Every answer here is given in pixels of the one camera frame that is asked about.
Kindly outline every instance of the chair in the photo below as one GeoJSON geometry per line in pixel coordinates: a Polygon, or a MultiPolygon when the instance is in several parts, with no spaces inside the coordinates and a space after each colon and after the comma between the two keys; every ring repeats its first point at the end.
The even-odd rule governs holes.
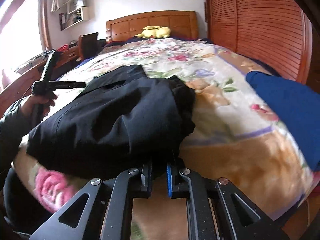
{"type": "Polygon", "coordinates": [[[99,49],[97,38],[97,32],[79,36],[78,48],[81,61],[97,54],[99,49]]]}

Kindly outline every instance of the person's hand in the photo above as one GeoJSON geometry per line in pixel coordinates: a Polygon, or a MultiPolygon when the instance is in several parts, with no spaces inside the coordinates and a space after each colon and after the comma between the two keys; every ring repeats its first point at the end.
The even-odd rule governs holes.
{"type": "Polygon", "coordinates": [[[36,96],[31,94],[20,105],[20,110],[25,117],[30,117],[33,111],[33,106],[43,104],[43,116],[47,116],[50,112],[50,106],[55,105],[53,101],[54,99],[57,99],[57,96],[53,92],[49,92],[45,96],[36,96]]]}

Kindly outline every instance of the black clothing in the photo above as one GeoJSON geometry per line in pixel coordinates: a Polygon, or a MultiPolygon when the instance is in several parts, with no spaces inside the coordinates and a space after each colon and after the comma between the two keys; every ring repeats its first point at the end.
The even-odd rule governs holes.
{"type": "MultiPolygon", "coordinates": [[[[32,233],[48,218],[47,211],[26,190],[14,170],[10,169],[22,137],[31,128],[31,119],[21,113],[18,101],[8,108],[0,120],[0,190],[4,187],[4,206],[11,226],[27,233],[32,233]]],[[[1,213],[0,239],[18,239],[1,213]]]]}
{"type": "Polygon", "coordinates": [[[36,200],[11,168],[4,185],[4,207],[13,229],[33,234],[52,214],[36,200]]]}
{"type": "Polygon", "coordinates": [[[25,117],[15,102],[0,120],[0,190],[11,162],[18,153],[22,137],[31,130],[31,119],[25,117]]]}
{"type": "Polygon", "coordinates": [[[176,76],[148,78],[139,65],[122,66],[34,128],[27,153],[49,170],[88,179],[114,178],[151,156],[160,165],[193,132],[194,100],[176,76]]]}

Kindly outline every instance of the red object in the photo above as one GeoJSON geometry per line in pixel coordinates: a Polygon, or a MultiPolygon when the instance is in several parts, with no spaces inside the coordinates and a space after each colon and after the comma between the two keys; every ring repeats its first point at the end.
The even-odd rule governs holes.
{"type": "Polygon", "coordinates": [[[311,197],[317,197],[320,195],[320,186],[316,186],[313,191],[310,193],[311,197]]]}
{"type": "Polygon", "coordinates": [[[251,105],[250,107],[252,110],[259,110],[260,109],[260,106],[257,104],[251,105]]]}
{"type": "Polygon", "coordinates": [[[57,49],[57,51],[64,52],[64,51],[67,51],[68,49],[69,49],[69,45],[66,44],[66,45],[63,45],[62,47],[60,47],[59,49],[57,49]]]}

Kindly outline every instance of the yellow plush toy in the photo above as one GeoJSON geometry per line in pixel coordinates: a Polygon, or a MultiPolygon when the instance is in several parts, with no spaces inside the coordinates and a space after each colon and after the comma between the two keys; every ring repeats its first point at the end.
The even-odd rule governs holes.
{"type": "Polygon", "coordinates": [[[162,26],[147,26],[144,31],[136,36],[145,39],[168,38],[170,37],[170,28],[162,26]]]}

